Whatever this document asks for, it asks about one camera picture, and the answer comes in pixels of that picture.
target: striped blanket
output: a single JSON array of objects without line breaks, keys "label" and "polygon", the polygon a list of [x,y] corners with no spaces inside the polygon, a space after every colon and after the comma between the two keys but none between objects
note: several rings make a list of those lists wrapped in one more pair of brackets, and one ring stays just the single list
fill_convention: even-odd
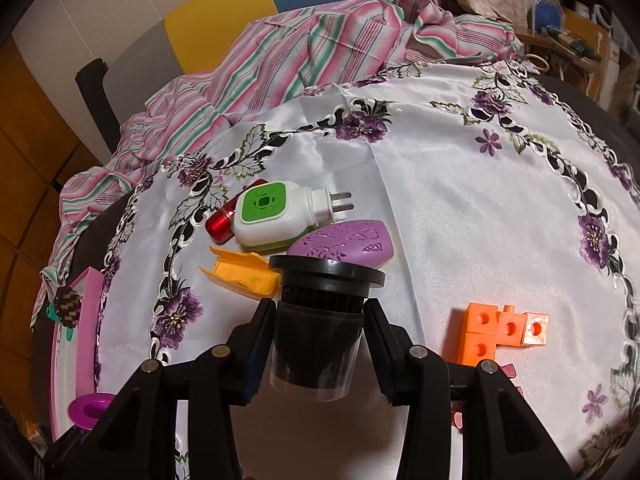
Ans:
[{"label": "striped blanket", "polygon": [[454,17],[431,0],[348,0],[249,24],[220,67],[164,86],[146,103],[146,112],[124,123],[119,146],[103,168],[65,184],[62,227],[49,266],[40,273],[43,285],[31,325],[46,296],[52,301],[65,283],[82,231],[167,157],[197,150],[309,86],[356,81],[405,59],[511,59],[519,47],[509,25]]}]

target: white plastic device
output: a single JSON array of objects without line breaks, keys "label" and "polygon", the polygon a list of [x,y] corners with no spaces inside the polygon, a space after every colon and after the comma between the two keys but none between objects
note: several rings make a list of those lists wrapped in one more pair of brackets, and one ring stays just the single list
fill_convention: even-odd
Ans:
[{"label": "white plastic device", "polygon": [[287,180],[247,189],[238,197],[233,231],[238,242],[252,251],[289,247],[309,231],[334,222],[334,213],[353,204],[334,205],[351,193],[330,193],[329,187],[311,189]]}]

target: cardboard box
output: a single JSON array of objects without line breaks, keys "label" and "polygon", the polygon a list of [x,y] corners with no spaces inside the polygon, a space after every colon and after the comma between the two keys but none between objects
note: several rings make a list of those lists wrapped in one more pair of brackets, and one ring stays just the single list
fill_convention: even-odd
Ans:
[{"label": "cardboard box", "polygon": [[613,87],[613,98],[609,105],[610,114],[616,116],[620,113],[621,108],[629,101],[631,94],[634,92],[636,80],[638,80],[636,60],[621,49],[620,71],[618,73],[618,81]]}]

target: orange connecting cube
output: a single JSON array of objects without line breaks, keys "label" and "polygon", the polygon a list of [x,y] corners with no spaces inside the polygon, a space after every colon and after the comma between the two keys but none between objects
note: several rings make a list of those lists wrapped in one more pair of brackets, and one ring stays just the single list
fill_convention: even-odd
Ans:
[{"label": "orange connecting cube", "polygon": [[537,346],[546,344],[546,332],[549,327],[548,314],[525,312],[525,327],[522,334],[522,346]]},{"label": "orange connecting cube", "polygon": [[497,345],[521,346],[526,322],[526,314],[516,314],[513,305],[505,305],[504,310],[498,312],[495,343]]},{"label": "orange connecting cube", "polygon": [[495,305],[469,303],[460,329],[456,362],[476,366],[483,359],[495,359],[495,347],[546,344],[549,316],[525,312],[516,314],[513,305],[499,312]]},{"label": "orange connecting cube", "polygon": [[476,334],[495,334],[498,328],[498,307],[469,303],[465,314],[465,330]]},{"label": "orange connecting cube", "polygon": [[476,366],[484,359],[495,360],[495,337],[491,334],[462,333],[456,362]]}]

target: red metal cap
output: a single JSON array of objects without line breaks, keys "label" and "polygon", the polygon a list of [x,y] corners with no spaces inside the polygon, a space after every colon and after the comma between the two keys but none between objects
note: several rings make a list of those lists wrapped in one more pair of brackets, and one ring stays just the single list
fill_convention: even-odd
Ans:
[{"label": "red metal cap", "polygon": [[213,215],[211,215],[204,224],[207,233],[213,238],[213,241],[218,245],[227,243],[234,236],[232,230],[234,214],[236,213],[236,204],[238,203],[238,197],[242,195],[247,189],[254,186],[260,186],[260,184],[266,184],[267,181],[263,178],[259,178],[255,182],[252,182],[248,186],[244,186],[242,191],[233,197],[229,202],[218,209]]}]

